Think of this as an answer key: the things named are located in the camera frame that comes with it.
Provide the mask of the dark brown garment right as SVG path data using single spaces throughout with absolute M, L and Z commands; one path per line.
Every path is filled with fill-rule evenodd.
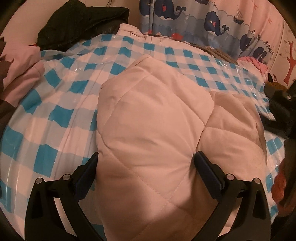
M 270 120 L 260 114 L 264 129 L 284 139 L 295 139 L 295 83 L 285 89 L 277 82 L 266 82 L 263 90 L 275 118 Z

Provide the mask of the pink garment by curtain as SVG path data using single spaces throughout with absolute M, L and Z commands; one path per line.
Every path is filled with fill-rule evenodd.
M 262 79 L 267 80 L 268 77 L 268 67 L 266 64 L 263 64 L 259 62 L 254 57 L 250 56 L 244 56 L 240 57 L 236 61 L 240 67 L 245 68 L 249 72 L 251 72 L 253 75 L 257 77 L 262 77 Z

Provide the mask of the whale print curtain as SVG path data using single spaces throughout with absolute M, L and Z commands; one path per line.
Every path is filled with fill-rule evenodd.
M 141 0 L 140 30 L 221 49 L 234 59 L 269 63 L 279 48 L 284 18 L 269 1 Z

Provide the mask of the black jacket pile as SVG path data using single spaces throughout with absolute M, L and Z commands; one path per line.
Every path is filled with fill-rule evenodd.
M 81 40 L 100 34 L 115 34 L 127 24 L 130 10 L 124 7 L 87 7 L 81 1 L 67 1 L 40 30 L 37 46 L 41 50 L 65 52 Z

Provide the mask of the white quilted duvet under bag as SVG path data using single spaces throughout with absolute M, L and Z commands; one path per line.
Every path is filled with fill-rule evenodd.
M 132 39 L 142 43 L 155 44 L 155 45 L 160 45 L 164 47 L 172 47 L 172 48 L 186 49 L 186 50 L 193 50 L 193 49 L 199 48 L 187 42 L 173 40 L 169 37 L 164 37 L 164 36 L 155 37 L 150 35 L 144 35 L 137 27 L 130 24 L 120 24 L 117 35 L 131 37 Z

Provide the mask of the blue white checkered storage bag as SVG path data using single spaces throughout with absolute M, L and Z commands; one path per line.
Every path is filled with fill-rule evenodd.
M 1 139 L 1 209 L 15 228 L 24 223 L 36 178 L 58 179 L 94 153 L 100 86 L 145 54 L 206 90 L 242 94 L 271 116 L 263 82 L 251 71 L 168 38 L 102 34 L 66 52 L 42 51 L 45 74 Z

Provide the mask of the pink purple folded garment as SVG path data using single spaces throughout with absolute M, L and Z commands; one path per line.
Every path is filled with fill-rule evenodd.
M 39 47 L 1 37 L 1 100 L 16 108 L 44 72 Z

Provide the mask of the white quilted padded coat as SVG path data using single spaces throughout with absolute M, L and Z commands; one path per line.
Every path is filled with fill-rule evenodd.
M 267 151 L 252 100 L 208 91 L 145 55 L 102 84 L 96 207 L 108 240 L 191 240 L 216 207 L 194 163 L 264 180 Z

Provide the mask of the brown grey garment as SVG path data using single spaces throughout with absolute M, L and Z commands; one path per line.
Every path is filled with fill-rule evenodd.
M 207 52 L 208 54 L 210 54 L 211 56 L 213 56 L 214 58 L 220 59 L 220 60 L 225 60 L 226 62 L 238 65 L 237 61 L 232 58 L 230 55 L 228 55 L 227 53 L 224 53 L 221 49 L 219 48 L 212 48 L 210 46 L 200 46 L 197 44 L 192 44 L 193 47 L 196 47 L 198 49 L 203 50 L 204 52 Z

